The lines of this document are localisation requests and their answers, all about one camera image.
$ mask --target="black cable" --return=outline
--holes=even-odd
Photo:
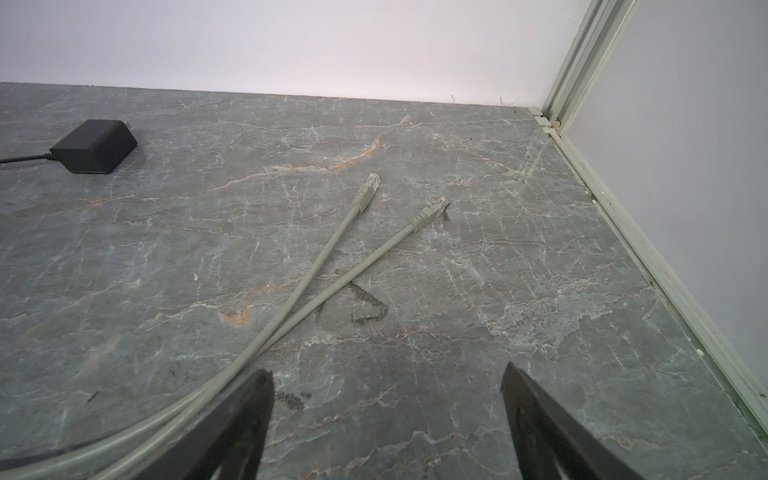
[[[42,154],[42,155],[29,155],[28,157],[3,158],[2,160],[0,160],[0,164],[12,164],[13,162],[17,162],[17,161],[43,160],[43,159],[56,160],[53,154]]]

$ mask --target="wall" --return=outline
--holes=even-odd
[[[588,5],[0,0],[0,81],[542,106]]]
[[[768,386],[768,2],[643,0],[566,137]]]

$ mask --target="black power adapter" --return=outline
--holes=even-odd
[[[119,120],[86,120],[51,147],[50,154],[8,158],[0,163],[47,158],[73,174],[109,174],[136,147],[136,139]]]

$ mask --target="cable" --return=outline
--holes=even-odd
[[[409,225],[400,230],[394,237],[389,239],[375,252],[367,256],[362,262],[352,268],[347,274],[342,276],[331,286],[326,288],[320,295],[315,296],[309,303],[307,303],[298,313],[293,315],[289,322],[283,326],[283,328],[277,333],[274,340],[276,342],[282,335],[285,335],[291,328],[299,323],[304,317],[309,315],[315,308],[321,303],[329,299],[334,293],[342,289],[347,283],[353,280],[356,276],[360,275],[366,268],[376,262],[379,258],[383,257],[385,253],[391,250],[395,245],[400,243],[408,235],[418,230],[421,230],[427,223],[435,219],[445,207],[448,206],[448,201],[445,198],[438,200],[438,203],[424,207],[422,211],[418,212],[410,221]],[[133,467],[142,462],[145,458],[151,455],[155,450],[162,447],[165,442],[173,438],[184,426],[192,420],[205,405],[220,392],[227,383],[234,378],[237,373],[243,369],[250,361],[250,357],[257,355],[265,347],[267,343],[272,341],[273,334],[277,330],[278,325],[274,322],[268,323],[264,329],[257,335],[257,337],[251,342],[251,344],[237,357],[222,373],[221,377],[216,379],[208,389],[203,391],[197,396],[192,403],[173,420],[168,422],[159,432],[152,435],[146,442],[139,445],[133,452],[129,453],[125,457],[115,462],[110,467],[97,473],[91,480],[115,480],[124,473],[130,471]]]
[[[368,205],[371,202],[371,199],[373,199],[373,194],[376,192],[376,189],[379,187],[379,182],[380,182],[380,179],[378,175],[370,174],[368,176],[368,178],[366,179],[366,182],[360,187],[360,189],[357,192],[357,195],[355,196],[355,199],[353,200],[353,207],[349,210],[349,213],[346,215],[342,223],[336,229],[336,232],[333,233],[330,240],[328,240],[328,243],[326,243],[326,245],[320,251],[320,254],[317,256],[312,266],[310,266],[310,268],[307,270],[306,274],[301,279],[301,281],[299,281],[299,284],[296,285],[296,289],[293,290],[291,295],[288,297],[288,300],[286,300],[286,302],[283,304],[280,310],[275,314],[275,316],[271,319],[271,321],[264,327],[264,329],[259,334],[259,336],[257,336],[257,338],[254,340],[254,342],[256,342],[257,339],[261,339],[264,337],[262,333],[267,328],[271,328],[271,331],[268,334],[268,335],[271,335],[271,333],[280,325],[280,323],[282,323],[282,321],[287,316],[288,312],[296,304],[296,301],[299,299],[299,296],[301,296],[301,294],[304,292],[306,287],[309,285],[312,278],[317,273],[317,270],[320,269],[320,267],[323,265],[325,260],[328,258],[328,256],[331,253],[331,250],[333,250],[334,246],[339,241],[339,238],[344,233],[344,230],[346,230],[346,228],[352,223],[352,221],[355,220],[358,214],[362,213],[366,209],[366,207],[368,207]],[[241,356],[238,357],[238,359],[245,356],[247,353],[248,353],[248,350],[246,352],[243,352],[243,354],[241,354]],[[185,408],[187,408],[195,399],[198,399],[200,395],[203,392],[206,392],[208,389],[215,389],[218,386],[221,386],[221,388],[217,390],[217,393],[218,393],[224,386],[226,386],[229,383],[229,381],[232,378],[230,377],[230,379],[226,381],[223,380],[225,377],[229,376],[228,372],[230,371],[229,370],[230,367],[228,367],[224,371],[215,375],[215,377],[205,382],[200,388],[188,394],[187,396],[183,397],[181,400],[176,401],[174,404],[169,405],[165,409],[161,410],[158,413],[155,413],[154,415],[152,415],[151,417],[145,420],[142,420],[136,425],[133,425],[121,432],[111,435],[106,439],[102,439],[82,449],[78,449],[73,452],[68,452],[53,458],[47,458],[41,462],[35,462],[29,465],[24,465],[23,467],[12,468],[12,469],[0,472],[0,480],[33,480],[37,478],[47,478],[53,474],[63,472],[68,468],[74,467],[76,465],[80,465],[83,462],[87,462],[89,460],[97,458],[103,455],[104,453],[109,452],[112,449],[115,449],[126,442],[129,442],[130,440],[140,437],[143,434],[154,430],[158,426],[163,425],[164,423],[168,422],[173,417],[178,415],[180,412],[184,411]]]
[[[12,164],[13,162],[18,162],[18,161],[43,160],[43,159],[56,160],[53,154],[41,154],[41,155],[29,155],[28,157],[3,158],[0,160],[0,164]]]

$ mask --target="floor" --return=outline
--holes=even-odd
[[[376,172],[310,293],[452,203],[262,357],[279,392],[260,478],[520,478],[510,360],[646,478],[764,478],[761,444],[525,109],[0,84],[0,155],[86,118],[138,139],[113,174],[0,167],[0,458],[114,432],[222,369]]]

